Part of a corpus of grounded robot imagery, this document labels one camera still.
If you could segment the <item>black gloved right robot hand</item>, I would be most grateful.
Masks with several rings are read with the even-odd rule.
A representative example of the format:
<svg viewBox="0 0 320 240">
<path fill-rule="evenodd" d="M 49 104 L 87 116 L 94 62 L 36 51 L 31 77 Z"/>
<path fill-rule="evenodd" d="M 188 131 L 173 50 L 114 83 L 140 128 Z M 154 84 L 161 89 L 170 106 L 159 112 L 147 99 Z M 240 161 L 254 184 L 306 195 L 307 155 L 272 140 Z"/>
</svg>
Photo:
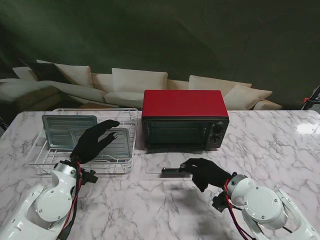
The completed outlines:
<svg viewBox="0 0 320 240">
<path fill-rule="evenodd" d="M 232 175 L 213 161 L 204 158 L 189 158 L 180 165 L 180 173 L 190 173 L 192 181 L 203 193 L 209 185 L 223 188 L 226 181 L 232 178 Z"/>
</svg>

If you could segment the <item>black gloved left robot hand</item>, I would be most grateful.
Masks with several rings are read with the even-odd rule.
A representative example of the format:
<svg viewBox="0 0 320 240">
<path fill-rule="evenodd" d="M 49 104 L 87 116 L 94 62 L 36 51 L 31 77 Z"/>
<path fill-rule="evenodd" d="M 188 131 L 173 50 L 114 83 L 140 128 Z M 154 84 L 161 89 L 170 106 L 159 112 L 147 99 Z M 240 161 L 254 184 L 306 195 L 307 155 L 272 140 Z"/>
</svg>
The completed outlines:
<svg viewBox="0 0 320 240">
<path fill-rule="evenodd" d="M 86 164 L 92 161 L 105 147 L 118 137 L 118 134 L 111 132 L 105 138 L 101 140 L 99 140 L 99 138 L 105 134 L 107 130 L 118 127 L 119 125 L 120 123 L 118 121 L 108 119 L 85 130 L 70 154 L 70 161 L 79 164 Z"/>
</svg>

